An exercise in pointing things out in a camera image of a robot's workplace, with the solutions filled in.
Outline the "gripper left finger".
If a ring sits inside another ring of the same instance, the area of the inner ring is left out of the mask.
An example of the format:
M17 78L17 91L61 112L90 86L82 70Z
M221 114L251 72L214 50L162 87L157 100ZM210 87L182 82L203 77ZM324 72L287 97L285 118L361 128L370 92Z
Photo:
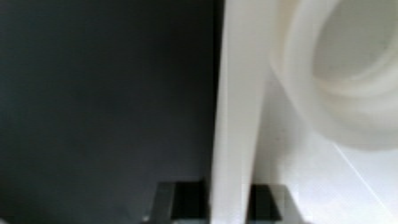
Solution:
M203 180L159 183L143 224L209 224L209 189Z

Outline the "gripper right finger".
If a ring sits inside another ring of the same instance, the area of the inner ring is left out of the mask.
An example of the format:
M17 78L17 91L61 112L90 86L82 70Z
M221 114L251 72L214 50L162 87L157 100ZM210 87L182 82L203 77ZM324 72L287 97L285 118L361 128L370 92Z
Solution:
M289 187L281 184L253 185L251 224L308 224Z

